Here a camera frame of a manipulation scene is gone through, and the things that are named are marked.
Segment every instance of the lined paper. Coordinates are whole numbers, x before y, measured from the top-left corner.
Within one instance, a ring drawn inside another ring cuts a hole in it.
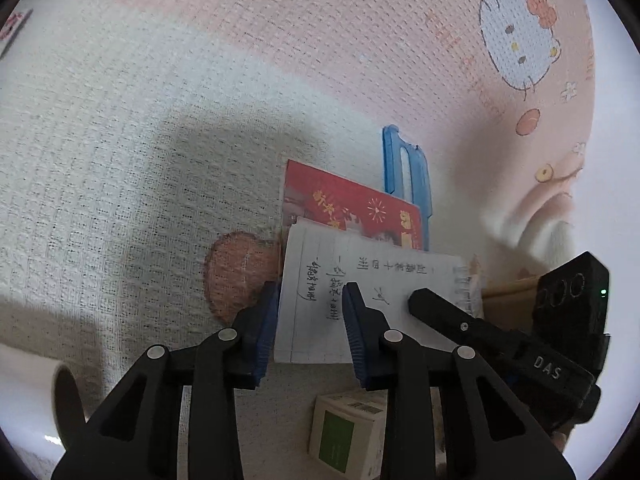
[[[368,307],[424,346],[456,344],[415,319],[407,301],[428,287],[469,311],[468,273],[458,256],[408,250],[298,219],[289,231],[274,358],[281,363],[350,363],[342,286],[357,282]]]

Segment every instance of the white box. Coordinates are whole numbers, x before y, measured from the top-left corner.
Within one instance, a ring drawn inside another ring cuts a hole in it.
[[[386,390],[318,396],[309,455],[350,480],[380,475]]]

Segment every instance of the camera lens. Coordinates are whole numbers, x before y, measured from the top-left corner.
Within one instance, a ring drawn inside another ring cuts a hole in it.
[[[541,288],[536,293],[536,307],[540,308],[541,306],[545,306],[547,297],[548,297],[548,292],[546,291],[546,288]]]
[[[577,298],[582,294],[584,290],[584,274],[578,272],[571,280],[571,286],[569,287],[569,292],[571,293],[572,298]]]
[[[551,305],[558,306],[564,301],[566,295],[566,281],[560,280],[556,283],[554,291],[551,294]]]

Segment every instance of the green label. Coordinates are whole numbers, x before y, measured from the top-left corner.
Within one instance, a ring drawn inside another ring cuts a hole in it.
[[[324,412],[318,458],[341,473],[347,471],[354,426],[350,420],[331,412]]]

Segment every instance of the red envelope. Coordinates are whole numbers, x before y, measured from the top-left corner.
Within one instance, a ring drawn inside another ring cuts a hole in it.
[[[282,202],[284,227],[295,224],[299,216],[397,246],[422,249],[422,222],[415,205],[289,160]]]

